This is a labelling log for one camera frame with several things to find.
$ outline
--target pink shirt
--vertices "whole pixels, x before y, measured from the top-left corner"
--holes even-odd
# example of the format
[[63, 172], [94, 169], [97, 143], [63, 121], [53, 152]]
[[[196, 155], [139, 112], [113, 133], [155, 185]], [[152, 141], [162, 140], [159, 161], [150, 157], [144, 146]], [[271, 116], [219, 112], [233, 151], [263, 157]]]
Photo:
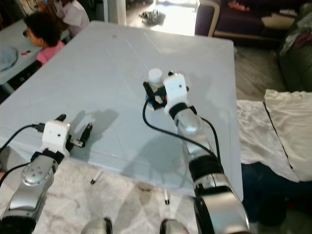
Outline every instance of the pink shirt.
[[56, 55], [62, 48], [64, 48], [65, 44], [61, 41], [54, 47], [48, 47], [44, 50], [40, 51], [37, 55], [37, 60], [42, 63], [42, 65], [46, 64], [54, 55]]

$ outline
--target white cloth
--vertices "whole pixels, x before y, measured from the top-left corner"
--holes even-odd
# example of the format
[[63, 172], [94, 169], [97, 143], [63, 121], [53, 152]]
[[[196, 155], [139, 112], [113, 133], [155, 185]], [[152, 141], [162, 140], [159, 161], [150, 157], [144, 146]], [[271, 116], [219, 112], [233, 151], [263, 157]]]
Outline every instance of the white cloth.
[[72, 37], [76, 36], [90, 21], [83, 6], [77, 1], [67, 3], [64, 7], [61, 2], [55, 2], [56, 14], [64, 23]]
[[267, 90], [264, 99], [293, 171], [300, 181], [311, 181], [312, 93]]
[[261, 101], [237, 101], [241, 162], [261, 162], [277, 175], [298, 182]]

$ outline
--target table leg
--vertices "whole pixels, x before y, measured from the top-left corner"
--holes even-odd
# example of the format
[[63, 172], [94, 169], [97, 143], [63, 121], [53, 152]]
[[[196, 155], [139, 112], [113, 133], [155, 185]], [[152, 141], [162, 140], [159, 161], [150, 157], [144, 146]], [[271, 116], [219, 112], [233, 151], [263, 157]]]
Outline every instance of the table leg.
[[1, 85], [2, 89], [6, 91], [8, 94], [12, 94], [14, 92], [14, 89], [8, 84], [4, 83]]

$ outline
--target white bottle cap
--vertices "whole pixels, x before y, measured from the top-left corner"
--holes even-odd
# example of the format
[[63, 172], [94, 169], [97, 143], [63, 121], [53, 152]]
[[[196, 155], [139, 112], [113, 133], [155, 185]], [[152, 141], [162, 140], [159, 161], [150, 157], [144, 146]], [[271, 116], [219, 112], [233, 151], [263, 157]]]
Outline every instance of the white bottle cap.
[[148, 72], [148, 80], [153, 84], [162, 84], [162, 71], [158, 68], [153, 68]]

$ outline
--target girl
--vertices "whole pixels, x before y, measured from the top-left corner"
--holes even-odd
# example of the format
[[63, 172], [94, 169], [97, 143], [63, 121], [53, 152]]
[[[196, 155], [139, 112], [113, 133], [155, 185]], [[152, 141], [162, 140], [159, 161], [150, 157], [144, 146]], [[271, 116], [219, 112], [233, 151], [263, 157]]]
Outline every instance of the girl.
[[43, 48], [38, 53], [37, 60], [44, 65], [65, 46], [60, 41], [61, 31], [47, 13], [34, 13], [24, 21], [27, 25], [27, 35], [33, 45]]

